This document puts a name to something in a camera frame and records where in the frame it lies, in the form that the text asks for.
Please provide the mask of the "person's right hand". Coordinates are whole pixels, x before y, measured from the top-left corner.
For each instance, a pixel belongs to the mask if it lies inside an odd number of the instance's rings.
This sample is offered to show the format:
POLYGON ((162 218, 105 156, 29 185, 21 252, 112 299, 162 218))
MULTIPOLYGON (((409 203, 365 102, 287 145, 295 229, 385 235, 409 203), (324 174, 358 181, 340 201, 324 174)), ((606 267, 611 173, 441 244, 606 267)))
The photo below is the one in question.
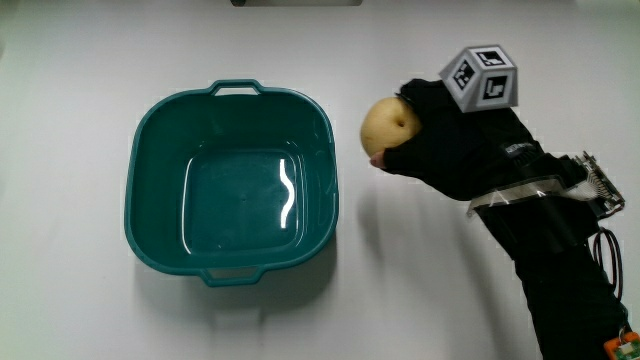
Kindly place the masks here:
POLYGON ((517 90, 517 66, 502 46, 464 48, 438 79, 399 88, 395 100, 420 128, 375 151, 371 165, 459 201, 520 181, 520 167, 544 151, 513 110, 517 90))

